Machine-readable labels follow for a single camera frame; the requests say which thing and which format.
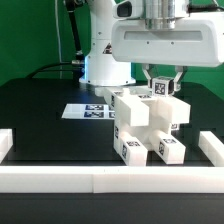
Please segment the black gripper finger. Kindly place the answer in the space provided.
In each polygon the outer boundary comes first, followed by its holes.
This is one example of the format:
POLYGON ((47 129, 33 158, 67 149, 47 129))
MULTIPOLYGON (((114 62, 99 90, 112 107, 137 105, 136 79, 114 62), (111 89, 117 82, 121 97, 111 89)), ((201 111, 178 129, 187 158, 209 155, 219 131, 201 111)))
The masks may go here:
POLYGON ((154 68, 154 66, 152 64, 143 64, 142 65, 142 72, 147 79, 147 85, 149 88, 152 87, 153 68, 154 68))
POLYGON ((176 66, 175 72, 176 72, 176 75, 174 77, 174 91, 177 92, 180 90, 180 81, 184 75, 184 67, 176 66))

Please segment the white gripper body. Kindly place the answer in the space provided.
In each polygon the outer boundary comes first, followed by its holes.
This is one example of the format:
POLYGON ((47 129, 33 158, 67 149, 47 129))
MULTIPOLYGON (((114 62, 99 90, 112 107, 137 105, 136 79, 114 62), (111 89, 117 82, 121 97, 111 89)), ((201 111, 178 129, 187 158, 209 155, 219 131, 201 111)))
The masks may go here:
POLYGON ((112 29, 112 54, 122 62, 217 67, 224 63, 224 16, 178 19, 171 30, 120 20, 112 29))

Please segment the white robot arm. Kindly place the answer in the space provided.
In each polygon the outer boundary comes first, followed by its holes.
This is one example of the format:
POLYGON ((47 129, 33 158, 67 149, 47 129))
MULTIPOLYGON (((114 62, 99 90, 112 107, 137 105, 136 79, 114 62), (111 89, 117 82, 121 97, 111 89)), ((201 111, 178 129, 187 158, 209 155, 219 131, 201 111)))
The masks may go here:
POLYGON ((132 84, 131 65, 217 67, 224 63, 224 7, 191 0, 84 0, 91 50, 83 80, 97 86, 132 84))

